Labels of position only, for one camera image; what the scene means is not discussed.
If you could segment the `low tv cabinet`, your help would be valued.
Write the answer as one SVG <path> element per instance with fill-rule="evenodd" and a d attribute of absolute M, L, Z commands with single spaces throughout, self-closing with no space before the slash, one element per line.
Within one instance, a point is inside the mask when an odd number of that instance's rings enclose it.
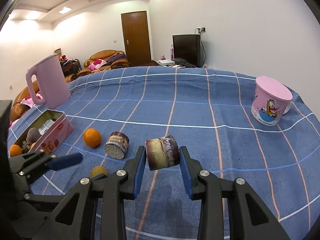
<path fill-rule="evenodd" d="M 196 68 L 195 65 L 183 61 L 182 59 L 174 60 L 158 60 L 156 61 L 160 66 L 167 66 L 172 68 Z"/>

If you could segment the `brown wooden door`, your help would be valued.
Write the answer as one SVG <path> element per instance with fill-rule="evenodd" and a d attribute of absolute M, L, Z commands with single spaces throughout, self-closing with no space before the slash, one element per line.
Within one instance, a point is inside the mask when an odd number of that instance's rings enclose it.
<path fill-rule="evenodd" d="M 149 28 L 146 11 L 121 14 L 125 53 L 130 66 L 151 63 Z"/>

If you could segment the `small orange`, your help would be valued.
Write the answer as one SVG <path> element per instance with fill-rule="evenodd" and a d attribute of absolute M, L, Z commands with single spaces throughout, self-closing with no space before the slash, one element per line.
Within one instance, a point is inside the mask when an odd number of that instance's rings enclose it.
<path fill-rule="evenodd" d="M 101 143 L 101 134 L 94 128 L 86 129 L 83 133 L 85 144 L 91 148 L 96 148 Z"/>

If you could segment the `orange leather long sofa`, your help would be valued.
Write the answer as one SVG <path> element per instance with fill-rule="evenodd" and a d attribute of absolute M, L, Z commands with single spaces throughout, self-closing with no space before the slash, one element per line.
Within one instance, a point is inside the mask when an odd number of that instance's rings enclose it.
<path fill-rule="evenodd" d="M 29 88 L 25 87 L 19 94 L 16 96 L 16 99 L 12 103 L 10 111 L 10 121 L 14 122 L 18 120 L 22 115 L 24 115 L 31 106 L 27 105 L 26 100 L 31 99 Z"/>

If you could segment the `pink floral cushion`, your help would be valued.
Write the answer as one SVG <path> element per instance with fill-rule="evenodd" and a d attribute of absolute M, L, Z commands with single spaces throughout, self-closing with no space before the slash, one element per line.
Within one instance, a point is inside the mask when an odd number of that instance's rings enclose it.
<path fill-rule="evenodd" d="M 105 60 L 102 60 L 102 59 L 97 59 L 95 61 L 93 61 L 89 66 L 88 68 L 90 70 L 96 70 L 96 69 L 99 69 L 101 68 L 103 65 L 106 64 L 106 61 Z"/>

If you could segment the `wall power socket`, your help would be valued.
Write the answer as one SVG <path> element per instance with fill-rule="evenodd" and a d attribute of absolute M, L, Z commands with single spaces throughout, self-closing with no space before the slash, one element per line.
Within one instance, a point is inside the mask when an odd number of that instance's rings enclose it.
<path fill-rule="evenodd" d="M 201 35 L 202 33 L 206 32 L 206 28 L 205 27 L 200 27 L 200 28 L 196 28 L 196 32 Z"/>

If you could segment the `pink metal tin box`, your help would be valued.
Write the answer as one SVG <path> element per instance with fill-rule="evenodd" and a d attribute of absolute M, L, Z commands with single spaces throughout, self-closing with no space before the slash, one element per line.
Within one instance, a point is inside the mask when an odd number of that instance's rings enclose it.
<path fill-rule="evenodd" d="M 41 135 L 37 142 L 31 145 L 31 149 L 28 153 L 40 152 L 40 150 L 43 150 L 46 154 L 53 154 L 73 131 L 70 120 L 67 118 L 67 115 L 61 111 L 48 109 L 41 113 L 39 117 L 26 127 L 13 144 L 22 147 L 22 142 L 26 141 L 29 129 L 32 127 L 39 129 L 44 122 L 49 119 L 55 121 L 53 126 Z"/>

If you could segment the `pink electric kettle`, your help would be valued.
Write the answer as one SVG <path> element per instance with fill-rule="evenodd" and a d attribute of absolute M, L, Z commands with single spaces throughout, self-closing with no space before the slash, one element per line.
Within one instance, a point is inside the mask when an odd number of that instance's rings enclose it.
<path fill-rule="evenodd" d="M 32 77 L 35 75 L 42 99 L 38 99 L 33 87 Z M 71 97 L 71 92 L 63 75 L 59 58 L 50 55 L 38 62 L 26 72 L 25 79 L 30 96 L 36 105 L 45 104 L 48 109 L 55 109 Z"/>

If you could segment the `dark brown mangosteen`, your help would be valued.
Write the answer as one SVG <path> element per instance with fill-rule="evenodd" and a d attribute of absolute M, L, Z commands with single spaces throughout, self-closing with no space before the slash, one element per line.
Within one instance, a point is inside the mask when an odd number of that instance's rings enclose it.
<path fill-rule="evenodd" d="M 27 141 L 22 142 L 22 151 L 23 153 L 28 153 L 31 149 L 31 143 Z"/>

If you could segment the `pink cartoon mug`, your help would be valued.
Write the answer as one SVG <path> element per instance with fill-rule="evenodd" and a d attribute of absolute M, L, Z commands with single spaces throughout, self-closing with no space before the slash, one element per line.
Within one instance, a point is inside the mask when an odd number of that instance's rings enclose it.
<path fill-rule="evenodd" d="M 259 76 L 255 79 L 251 113 L 260 123 L 276 126 L 292 99 L 292 93 L 282 83 L 271 77 Z"/>

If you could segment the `purple passion fruit with stem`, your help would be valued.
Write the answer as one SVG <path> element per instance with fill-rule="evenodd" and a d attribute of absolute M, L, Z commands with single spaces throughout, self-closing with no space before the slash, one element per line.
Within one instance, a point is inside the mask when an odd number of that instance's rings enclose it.
<path fill-rule="evenodd" d="M 38 139 L 41 137 L 41 134 L 39 130 L 35 127 L 32 127 L 29 129 L 26 137 L 27 144 L 31 145 L 38 141 Z"/>

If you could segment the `large orange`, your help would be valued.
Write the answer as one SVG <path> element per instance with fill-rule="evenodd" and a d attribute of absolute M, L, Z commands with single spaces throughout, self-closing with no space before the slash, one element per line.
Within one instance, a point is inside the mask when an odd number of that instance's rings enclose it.
<path fill-rule="evenodd" d="M 19 145 L 13 144 L 9 148 L 9 154 L 11 157 L 16 157 L 22 154 L 22 149 Z"/>

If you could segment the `printed paper in tin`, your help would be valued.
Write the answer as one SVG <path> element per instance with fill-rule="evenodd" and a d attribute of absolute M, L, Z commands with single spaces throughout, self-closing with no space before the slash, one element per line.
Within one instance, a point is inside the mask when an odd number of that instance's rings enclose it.
<path fill-rule="evenodd" d="M 52 119 L 45 121 L 44 124 L 38 129 L 39 133 L 43 135 L 48 129 L 50 129 L 53 126 L 54 122 L 55 121 Z"/>

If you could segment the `black television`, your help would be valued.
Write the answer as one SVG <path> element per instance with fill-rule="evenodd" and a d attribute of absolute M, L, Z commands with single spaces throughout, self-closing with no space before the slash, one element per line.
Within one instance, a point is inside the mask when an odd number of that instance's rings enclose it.
<path fill-rule="evenodd" d="M 200 68 L 201 42 L 199 34 L 173 35 L 174 61 L 187 67 Z"/>

